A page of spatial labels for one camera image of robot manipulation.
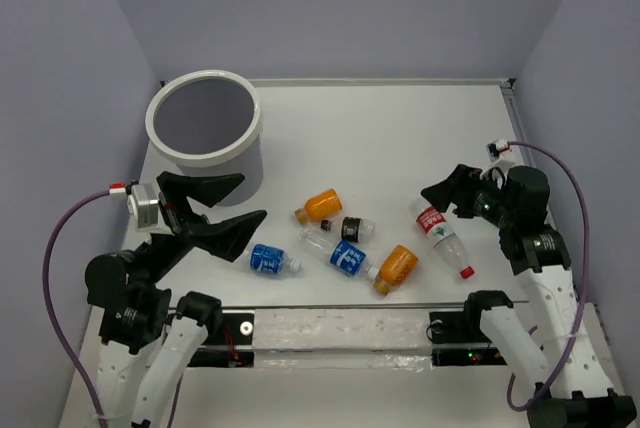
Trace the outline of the red label water bottle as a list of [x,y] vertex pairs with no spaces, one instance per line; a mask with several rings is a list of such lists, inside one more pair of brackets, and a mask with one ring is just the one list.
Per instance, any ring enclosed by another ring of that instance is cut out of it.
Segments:
[[423,198],[415,199],[409,208],[411,217],[421,230],[443,266],[453,277],[468,280],[475,275],[461,239],[444,215]]

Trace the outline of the small blue label bottle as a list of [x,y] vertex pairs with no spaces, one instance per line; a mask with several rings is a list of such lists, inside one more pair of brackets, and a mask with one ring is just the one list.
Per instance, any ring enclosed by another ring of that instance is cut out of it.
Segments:
[[302,262],[290,257],[284,250],[264,244],[254,244],[248,251],[251,271],[261,275],[295,275],[301,271]]

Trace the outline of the orange juice bottle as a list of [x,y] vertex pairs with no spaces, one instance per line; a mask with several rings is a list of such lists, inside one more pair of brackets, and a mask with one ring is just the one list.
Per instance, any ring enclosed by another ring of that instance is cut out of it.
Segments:
[[403,245],[397,245],[381,264],[373,288],[386,296],[403,284],[419,263],[419,258]]
[[331,188],[309,198],[303,207],[294,211],[294,216],[301,225],[305,225],[328,219],[342,209],[343,204],[339,195]]

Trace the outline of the black label clear bottle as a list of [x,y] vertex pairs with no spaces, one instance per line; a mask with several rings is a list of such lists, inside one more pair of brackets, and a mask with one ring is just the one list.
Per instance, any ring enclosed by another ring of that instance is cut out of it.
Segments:
[[343,216],[324,219],[320,222],[320,229],[338,236],[350,243],[367,243],[375,232],[376,225],[372,220],[361,217]]

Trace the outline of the long blue label bottle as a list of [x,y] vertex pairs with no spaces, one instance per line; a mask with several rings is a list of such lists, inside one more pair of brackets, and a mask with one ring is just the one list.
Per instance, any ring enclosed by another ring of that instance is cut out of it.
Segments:
[[330,238],[321,230],[303,229],[299,243],[305,252],[345,276],[373,282],[379,273],[364,251],[348,241]]

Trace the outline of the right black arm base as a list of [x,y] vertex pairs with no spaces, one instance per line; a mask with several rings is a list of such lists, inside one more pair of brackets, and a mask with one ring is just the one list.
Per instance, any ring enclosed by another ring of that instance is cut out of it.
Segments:
[[469,328],[462,311],[429,313],[425,330],[435,367],[504,366],[499,350],[480,331]]

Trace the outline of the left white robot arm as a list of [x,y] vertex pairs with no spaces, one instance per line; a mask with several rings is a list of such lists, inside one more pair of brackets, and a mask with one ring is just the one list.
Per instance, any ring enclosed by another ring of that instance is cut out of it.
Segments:
[[96,398],[109,427],[154,427],[189,361],[221,331],[222,303],[189,292],[169,311],[172,293],[159,282],[198,249],[233,262],[267,213],[249,212],[211,223],[192,202],[212,208],[244,181],[240,173],[189,177],[162,172],[154,184],[110,186],[127,202],[137,231],[135,249],[102,254],[85,269],[89,305],[103,311]]

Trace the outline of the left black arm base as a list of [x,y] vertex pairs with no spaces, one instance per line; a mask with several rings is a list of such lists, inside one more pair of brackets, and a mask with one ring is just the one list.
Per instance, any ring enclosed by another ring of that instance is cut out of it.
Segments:
[[222,325],[197,349],[190,368],[251,368],[254,365],[255,312],[223,311]]

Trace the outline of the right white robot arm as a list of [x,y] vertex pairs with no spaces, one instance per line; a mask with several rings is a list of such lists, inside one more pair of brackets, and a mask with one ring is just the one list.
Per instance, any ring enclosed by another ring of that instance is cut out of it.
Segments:
[[460,316],[470,339],[488,338],[530,399],[521,405],[532,427],[627,427],[633,399],[616,392],[584,327],[584,297],[574,290],[564,239],[546,221],[550,188],[532,167],[510,168],[501,182],[463,164],[422,197],[437,211],[480,217],[499,230],[499,244],[531,308],[535,332],[517,318],[505,293],[470,294]]

